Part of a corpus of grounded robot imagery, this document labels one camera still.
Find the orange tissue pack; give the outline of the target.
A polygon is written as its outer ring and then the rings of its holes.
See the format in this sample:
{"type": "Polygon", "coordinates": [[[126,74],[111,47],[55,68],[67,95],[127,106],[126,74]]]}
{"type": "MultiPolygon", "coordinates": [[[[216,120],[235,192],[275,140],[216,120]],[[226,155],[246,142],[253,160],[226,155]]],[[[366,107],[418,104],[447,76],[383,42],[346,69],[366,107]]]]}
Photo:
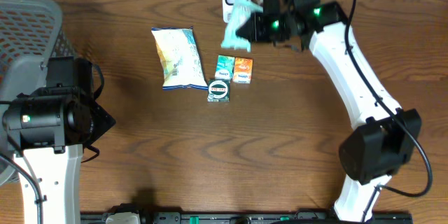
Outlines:
{"type": "Polygon", "coordinates": [[[234,73],[232,80],[234,83],[251,82],[253,72],[253,60],[249,58],[237,57],[234,62],[234,73]]]}

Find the teal tissue pack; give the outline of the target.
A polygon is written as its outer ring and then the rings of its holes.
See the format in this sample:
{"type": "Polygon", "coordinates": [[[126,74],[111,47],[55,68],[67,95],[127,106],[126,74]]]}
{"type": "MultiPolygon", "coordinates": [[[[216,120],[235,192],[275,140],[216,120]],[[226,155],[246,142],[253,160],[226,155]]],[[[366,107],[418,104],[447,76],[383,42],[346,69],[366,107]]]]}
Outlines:
{"type": "Polygon", "coordinates": [[[235,58],[231,56],[219,55],[217,59],[215,79],[231,80],[233,77],[235,58]]]}

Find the dark green round-label box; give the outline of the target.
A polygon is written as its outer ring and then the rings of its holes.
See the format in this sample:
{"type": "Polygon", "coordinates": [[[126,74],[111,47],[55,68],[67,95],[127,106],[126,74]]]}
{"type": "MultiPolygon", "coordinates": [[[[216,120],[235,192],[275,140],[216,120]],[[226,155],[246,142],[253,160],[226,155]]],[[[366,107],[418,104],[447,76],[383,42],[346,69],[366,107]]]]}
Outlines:
{"type": "Polygon", "coordinates": [[[228,80],[211,79],[208,86],[208,102],[229,102],[230,82],[228,80]]]}

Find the white teal package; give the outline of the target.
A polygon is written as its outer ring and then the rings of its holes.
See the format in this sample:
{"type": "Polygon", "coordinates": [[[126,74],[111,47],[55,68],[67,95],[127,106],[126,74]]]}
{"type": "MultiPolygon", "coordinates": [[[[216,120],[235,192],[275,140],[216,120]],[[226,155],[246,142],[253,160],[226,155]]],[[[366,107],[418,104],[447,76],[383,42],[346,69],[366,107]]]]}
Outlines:
{"type": "Polygon", "coordinates": [[[164,75],[162,89],[206,90],[208,85],[193,28],[153,27],[151,32],[164,75]]]}

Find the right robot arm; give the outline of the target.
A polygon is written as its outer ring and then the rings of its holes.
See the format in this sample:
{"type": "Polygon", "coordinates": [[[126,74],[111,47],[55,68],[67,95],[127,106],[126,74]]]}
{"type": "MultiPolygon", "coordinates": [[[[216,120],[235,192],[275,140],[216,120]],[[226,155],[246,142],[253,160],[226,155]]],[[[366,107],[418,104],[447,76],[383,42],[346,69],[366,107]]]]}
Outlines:
{"type": "Polygon", "coordinates": [[[402,109],[376,77],[356,42],[352,19],[336,1],[262,0],[236,35],[273,44],[298,37],[300,49],[310,51],[326,70],[353,130],[339,147],[346,176],[332,219],[368,223],[375,218],[380,192],[420,149],[421,118],[414,109],[402,109]]]}

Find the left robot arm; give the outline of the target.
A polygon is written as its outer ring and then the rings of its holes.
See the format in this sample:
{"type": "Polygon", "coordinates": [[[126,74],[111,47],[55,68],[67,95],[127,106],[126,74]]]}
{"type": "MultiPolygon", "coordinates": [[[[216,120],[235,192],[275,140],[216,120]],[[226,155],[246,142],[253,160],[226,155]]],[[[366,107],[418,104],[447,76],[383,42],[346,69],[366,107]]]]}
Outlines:
{"type": "Polygon", "coordinates": [[[18,174],[26,223],[80,223],[79,176],[83,153],[116,123],[97,103],[98,65],[75,57],[52,58],[47,85],[19,94],[2,117],[18,174]]]}

